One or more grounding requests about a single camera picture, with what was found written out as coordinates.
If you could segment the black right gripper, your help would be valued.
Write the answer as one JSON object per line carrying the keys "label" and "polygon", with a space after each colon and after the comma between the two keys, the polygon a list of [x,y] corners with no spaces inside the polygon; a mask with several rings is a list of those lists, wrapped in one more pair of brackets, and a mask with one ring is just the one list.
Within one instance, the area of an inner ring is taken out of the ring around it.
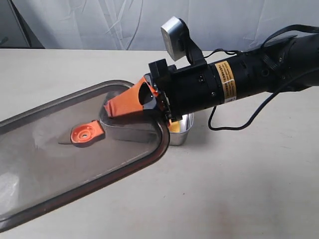
{"label": "black right gripper", "polygon": [[135,85],[107,100],[104,109],[109,118],[148,112],[177,121],[219,105],[216,72],[205,60],[178,69],[161,59],[150,63],[149,70]]}

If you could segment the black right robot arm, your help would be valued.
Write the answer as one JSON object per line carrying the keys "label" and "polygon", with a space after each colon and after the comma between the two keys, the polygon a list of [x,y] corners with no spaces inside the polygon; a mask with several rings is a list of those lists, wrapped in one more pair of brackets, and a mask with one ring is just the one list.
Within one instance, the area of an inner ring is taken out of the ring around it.
{"label": "black right robot arm", "polygon": [[154,114],[166,121],[259,93],[298,92],[319,84],[319,36],[286,37],[213,63],[183,68],[165,59],[134,86],[107,100],[109,118]]}

